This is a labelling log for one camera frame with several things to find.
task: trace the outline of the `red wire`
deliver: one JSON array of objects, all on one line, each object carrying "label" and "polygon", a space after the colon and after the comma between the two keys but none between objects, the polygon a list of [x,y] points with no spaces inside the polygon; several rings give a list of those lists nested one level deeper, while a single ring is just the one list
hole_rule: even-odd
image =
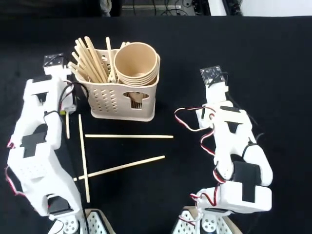
[{"label": "red wire", "polygon": [[191,196],[191,198],[194,200],[194,198],[202,198],[202,196],[204,195],[204,196],[208,199],[209,203],[210,203],[212,206],[216,206],[216,192],[218,191],[219,185],[220,185],[220,184],[218,183],[217,186],[214,188],[214,201],[212,201],[212,200],[210,199],[209,195],[206,194],[206,193],[201,193],[200,196],[197,196],[197,195],[195,195],[195,194],[190,194],[190,196]]},{"label": "red wire", "polygon": [[220,176],[218,176],[218,174],[216,173],[216,170],[213,170],[213,175],[214,178],[220,183],[220,184],[224,184],[225,180],[223,178],[220,178]]},{"label": "red wire", "polygon": [[214,134],[214,132],[215,132],[215,130],[212,129],[210,132],[208,132],[207,134],[202,135],[201,138],[200,138],[200,147],[203,148],[204,151],[206,151],[207,153],[209,153],[212,156],[215,156],[214,151],[212,151],[208,147],[204,146],[203,145],[203,141],[204,141],[204,139],[212,136],[212,134]]},{"label": "red wire", "polygon": [[183,120],[181,120],[177,115],[176,115],[176,113],[178,112],[178,111],[181,111],[181,110],[187,110],[187,111],[193,111],[193,110],[199,110],[199,109],[203,109],[203,108],[205,108],[205,109],[209,109],[209,110],[212,110],[213,112],[215,112],[215,110],[213,109],[213,108],[211,108],[211,107],[208,107],[208,106],[203,106],[203,107],[194,107],[194,108],[179,108],[179,109],[176,109],[175,110],[175,118],[176,118],[176,120],[180,123],[180,124],[182,124],[184,127],[186,127],[188,130],[190,130],[190,131],[192,131],[192,132],[199,132],[199,131],[202,131],[202,130],[204,130],[204,129],[206,129],[206,128],[199,128],[199,129],[193,129],[193,128],[190,128],[190,126],[186,123],[186,122],[184,122]]},{"label": "red wire", "polygon": [[193,223],[193,221],[186,220],[186,219],[184,219],[184,218],[183,218],[182,216],[180,216],[180,215],[179,215],[179,219],[182,220],[182,221],[184,221],[184,222],[186,222],[186,223],[189,223],[189,224],[191,224],[192,226],[195,227],[195,224]]},{"label": "red wire", "polygon": [[9,166],[7,166],[5,169],[4,169],[4,175],[5,175],[5,180],[9,183],[10,185],[10,188],[12,189],[13,193],[14,193],[14,196],[17,196],[17,195],[22,195],[22,196],[25,196],[24,193],[22,192],[19,192],[16,190],[14,184],[13,184],[13,181],[10,179],[9,175],[8,175],[8,170]]}]

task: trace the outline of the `beige plastic holder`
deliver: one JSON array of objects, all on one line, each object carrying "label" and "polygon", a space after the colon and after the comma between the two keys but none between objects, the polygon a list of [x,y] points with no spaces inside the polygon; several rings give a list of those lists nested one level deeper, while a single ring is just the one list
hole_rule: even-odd
[{"label": "beige plastic holder", "polygon": [[[114,61],[117,49],[111,50]],[[106,57],[110,64],[107,50],[96,50],[100,58]],[[78,82],[83,83],[89,91],[91,114],[95,118],[122,119],[134,121],[151,121],[155,114],[155,95],[159,81],[160,57],[157,55],[157,74],[150,85],[129,86],[121,83],[91,83],[80,73],[76,74]]]}]

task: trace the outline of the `white wall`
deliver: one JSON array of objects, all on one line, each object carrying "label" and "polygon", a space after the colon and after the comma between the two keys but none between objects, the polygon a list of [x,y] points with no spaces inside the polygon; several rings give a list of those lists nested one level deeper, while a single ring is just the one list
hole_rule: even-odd
[{"label": "white wall", "polygon": [[312,16],[312,0],[243,0],[243,16]]}]

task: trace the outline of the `black cloth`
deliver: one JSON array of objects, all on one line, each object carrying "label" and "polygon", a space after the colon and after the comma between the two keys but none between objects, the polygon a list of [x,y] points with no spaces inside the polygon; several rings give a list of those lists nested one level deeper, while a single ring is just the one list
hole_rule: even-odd
[{"label": "black cloth", "polygon": [[[113,48],[123,41],[142,41],[161,57],[156,115],[151,122],[95,119],[81,99],[85,134],[162,134],[174,139],[85,139],[88,172],[165,155],[157,162],[89,179],[91,203],[103,210],[117,233],[169,233],[189,193],[216,185],[213,159],[199,146],[202,133],[175,121],[179,107],[205,103],[199,69],[220,65],[230,74],[231,96],[252,115],[265,135],[259,139],[273,169],[273,207],[258,214],[234,214],[246,233],[308,233],[311,170],[312,18],[154,17],[51,19],[1,22],[0,167],[22,108],[27,79],[43,74],[43,56],[74,50],[75,39],[89,36],[95,47]],[[70,152],[82,175],[77,113],[70,117]],[[192,127],[195,113],[182,114]],[[255,134],[261,132],[255,127]],[[206,144],[214,147],[213,139]],[[72,166],[62,150],[63,167]],[[26,199],[14,197],[0,177],[1,232],[43,234],[50,222]]]}]

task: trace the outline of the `perforated metal bracket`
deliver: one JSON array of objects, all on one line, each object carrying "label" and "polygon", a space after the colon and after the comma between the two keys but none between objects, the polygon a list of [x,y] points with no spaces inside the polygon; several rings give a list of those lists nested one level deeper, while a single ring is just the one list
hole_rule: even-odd
[{"label": "perforated metal bracket", "polygon": [[[180,215],[187,221],[194,220],[188,210],[183,210]],[[178,219],[172,234],[233,234],[222,217],[211,214],[205,214],[195,225],[200,227]]]},{"label": "perforated metal bracket", "polygon": [[[109,234],[98,212],[90,212],[87,219],[90,234]],[[68,220],[64,223],[64,225],[62,222],[56,221],[48,234],[63,234],[66,233],[66,229],[70,231],[72,228],[76,227],[75,225],[76,223],[74,223],[73,220]],[[84,230],[80,230],[79,234],[87,234],[86,228]]]}]

